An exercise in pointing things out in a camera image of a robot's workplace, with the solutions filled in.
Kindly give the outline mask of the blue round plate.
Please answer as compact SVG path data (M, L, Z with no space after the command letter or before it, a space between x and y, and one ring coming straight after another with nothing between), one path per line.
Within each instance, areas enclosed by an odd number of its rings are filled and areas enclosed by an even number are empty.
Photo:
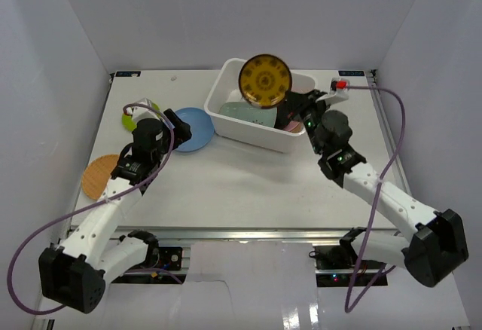
M200 108L180 108L176 115L191 127L191 138L177 147L176 151L191 153L204 148L210 143L215 129L210 116Z

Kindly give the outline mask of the pink round plate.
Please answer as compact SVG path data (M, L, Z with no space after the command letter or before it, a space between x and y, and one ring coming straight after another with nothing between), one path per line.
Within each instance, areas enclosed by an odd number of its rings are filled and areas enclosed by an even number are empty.
M301 122L299 121L290 121L285 127L282 129L286 132L290 133L298 133L299 132L299 127L302 125Z

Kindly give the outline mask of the pale green rectangular dish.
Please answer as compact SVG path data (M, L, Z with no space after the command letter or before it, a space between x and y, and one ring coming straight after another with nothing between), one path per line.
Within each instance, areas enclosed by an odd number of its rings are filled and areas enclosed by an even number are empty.
M274 127L276 123L277 109L257 108L249 105L247 102L226 102L220 108L219 114L252 124Z

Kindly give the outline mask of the yellow patterned dark-rimmed plate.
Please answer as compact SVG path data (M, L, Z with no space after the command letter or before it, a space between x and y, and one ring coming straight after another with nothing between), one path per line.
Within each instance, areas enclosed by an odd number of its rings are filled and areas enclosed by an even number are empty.
M291 91L293 79L287 64L272 54L258 54L246 60L238 74L242 98L254 107L277 107Z

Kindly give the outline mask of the green round plate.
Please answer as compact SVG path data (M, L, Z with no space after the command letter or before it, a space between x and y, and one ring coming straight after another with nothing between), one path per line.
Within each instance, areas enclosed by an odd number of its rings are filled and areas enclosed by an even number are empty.
M134 122L131 115L122 114L121 115L121 123L125 130L128 132L133 132L136 129L136 123Z

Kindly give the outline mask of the woven bamboo round plate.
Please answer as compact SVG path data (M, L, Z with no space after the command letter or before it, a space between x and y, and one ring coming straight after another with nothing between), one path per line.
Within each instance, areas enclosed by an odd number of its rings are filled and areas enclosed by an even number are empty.
M118 159L118 154L107 154L87 166L81 178L81 187L88 198L98 200L101 197Z

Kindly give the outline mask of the small black plate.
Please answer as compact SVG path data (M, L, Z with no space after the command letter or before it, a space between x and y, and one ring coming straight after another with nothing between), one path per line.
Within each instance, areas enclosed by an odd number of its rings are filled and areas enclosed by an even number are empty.
M288 114L289 110L284 105L279 105L276 113L276 121L274 127L278 130L284 130L291 122Z

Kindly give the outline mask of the tan round plate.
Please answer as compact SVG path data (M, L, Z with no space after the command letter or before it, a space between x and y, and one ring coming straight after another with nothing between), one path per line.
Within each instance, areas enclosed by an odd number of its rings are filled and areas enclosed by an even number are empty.
M304 129L304 125L302 122L298 122L297 126L291 131L292 133L299 133Z

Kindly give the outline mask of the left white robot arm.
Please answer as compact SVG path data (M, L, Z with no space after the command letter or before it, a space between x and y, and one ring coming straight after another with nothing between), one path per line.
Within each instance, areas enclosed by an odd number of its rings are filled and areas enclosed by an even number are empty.
M133 141L120 154L96 208L55 249L39 257L44 297L82 313L92 312L113 280L133 267L150 269L159 260L157 238L135 230L107 249L111 235L140 201L170 152L191 139L190 126L172 109L161 116L146 105L134 115Z

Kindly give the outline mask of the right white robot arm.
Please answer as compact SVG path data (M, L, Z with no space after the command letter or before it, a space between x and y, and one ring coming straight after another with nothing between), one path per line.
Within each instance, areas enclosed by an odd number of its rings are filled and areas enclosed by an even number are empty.
M404 268L420 284L434 287L468 260L462 217L440 211L386 181L349 143L348 117L330 108L330 99L346 99L345 92L312 90L287 92L282 104L289 118L303 123L324 176L343 190L370 204L399 231L398 236L372 234L371 224L353 228L340 239L340 259L359 270L366 261Z

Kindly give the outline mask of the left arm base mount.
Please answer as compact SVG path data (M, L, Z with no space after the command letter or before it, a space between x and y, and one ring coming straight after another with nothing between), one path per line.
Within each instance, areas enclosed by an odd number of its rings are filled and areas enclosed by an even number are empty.
M181 274L183 252L182 247L160 247L152 268L138 265L128 270L124 277L139 280L141 283L181 285L185 281L185 275Z

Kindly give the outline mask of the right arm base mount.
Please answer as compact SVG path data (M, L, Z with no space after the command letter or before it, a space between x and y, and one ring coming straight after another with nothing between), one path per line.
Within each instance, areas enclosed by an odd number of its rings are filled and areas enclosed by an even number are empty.
M347 288L355 260L339 245L315 246L308 256L314 260L318 288ZM366 286L381 268L377 261L363 261L355 278L355 287Z

